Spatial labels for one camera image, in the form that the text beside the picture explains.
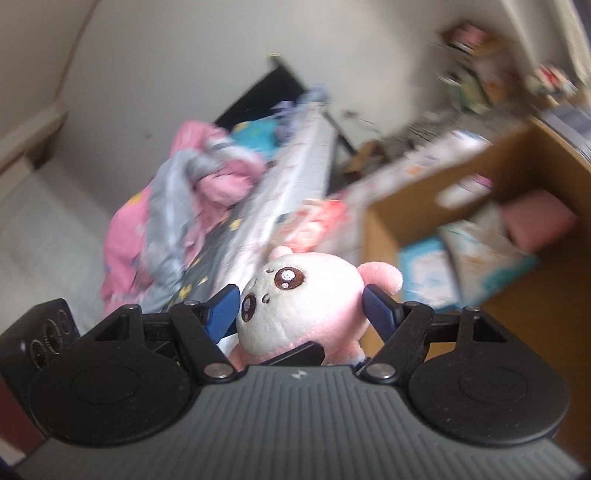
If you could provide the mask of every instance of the pink and white plush toy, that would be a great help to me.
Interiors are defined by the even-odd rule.
[[[363,361],[359,339],[369,325],[363,288],[373,283],[393,295],[401,273],[382,262],[356,268],[334,255],[293,254],[288,247],[277,247],[270,259],[242,292],[234,366],[242,370],[309,341],[324,347],[324,364]]]

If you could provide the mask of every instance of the gray ribbed panel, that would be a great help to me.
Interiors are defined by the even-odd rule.
[[[307,375],[293,374],[305,371]],[[49,440],[17,468],[26,480],[574,479],[582,467],[549,440],[463,445],[412,416],[392,387],[348,367],[251,367],[205,388],[177,424],[109,449]]]

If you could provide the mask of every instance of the black bed frame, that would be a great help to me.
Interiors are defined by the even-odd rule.
[[[306,91],[304,85],[290,72],[289,68],[277,54],[269,55],[274,69],[251,87],[228,110],[215,120],[215,124],[231,131],[235,125],[257,120],[272,114],[271,109],[279,102],[291,100],[295,102]],[[349,142],[345,133],[328,113],[324,117],[337,132],[336,142],[354,155],[356,150]]]

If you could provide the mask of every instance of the plush toy eye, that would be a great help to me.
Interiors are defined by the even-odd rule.
[[[275,274],[275,285],[280,290],[293,290],[304,283],[304,273],[294,267],[284,267]]]
[[[250,322],[256,310],[256,296],[249,293],[242,301],[242,320],[244,323]]]

